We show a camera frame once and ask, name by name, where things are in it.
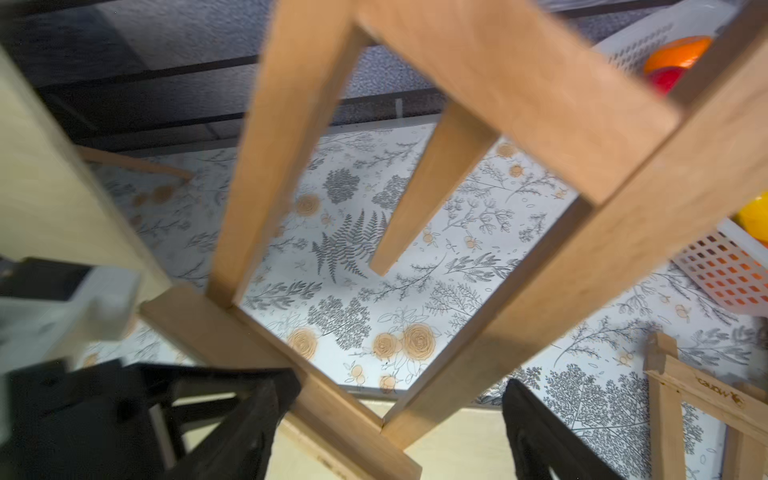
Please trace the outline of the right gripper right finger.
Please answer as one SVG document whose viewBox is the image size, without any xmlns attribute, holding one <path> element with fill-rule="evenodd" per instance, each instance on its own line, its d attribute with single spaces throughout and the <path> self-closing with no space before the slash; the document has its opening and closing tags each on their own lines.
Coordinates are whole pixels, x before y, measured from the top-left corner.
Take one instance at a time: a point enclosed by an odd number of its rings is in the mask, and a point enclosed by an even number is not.
<svg viewBox="0 0 768 480">
<path fill-rule="evenodd" d="M 502 413 L 519 479 L 620 477 L 517 379 L 507 382 Z"/>
</svg>

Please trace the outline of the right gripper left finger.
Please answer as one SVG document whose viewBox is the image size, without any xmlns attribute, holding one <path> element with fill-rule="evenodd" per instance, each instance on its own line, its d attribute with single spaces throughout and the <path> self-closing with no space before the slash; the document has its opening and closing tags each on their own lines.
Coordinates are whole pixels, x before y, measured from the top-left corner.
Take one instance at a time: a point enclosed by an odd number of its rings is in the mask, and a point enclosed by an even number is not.
<svg viewBox="0 0 768 480">
<path fill-rule="evenodd" d="M 277 427 L 301 384 L 290 369 L 276 370 L 255 386 L 164 479 L 262 479 Z"/>
</svg>

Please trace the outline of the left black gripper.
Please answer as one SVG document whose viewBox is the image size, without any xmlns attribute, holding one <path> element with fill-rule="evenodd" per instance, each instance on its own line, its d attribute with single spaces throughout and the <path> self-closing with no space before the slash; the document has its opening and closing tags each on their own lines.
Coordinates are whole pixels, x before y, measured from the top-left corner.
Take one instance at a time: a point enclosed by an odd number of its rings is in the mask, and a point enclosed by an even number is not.
<svg viewBox="0 0 768 480">
<path fill-rule="evenodd" d="M 8 376 L 20 479 L 164 479 L 231 413 L 261 371 L 62 360 Z"/>
</svg>

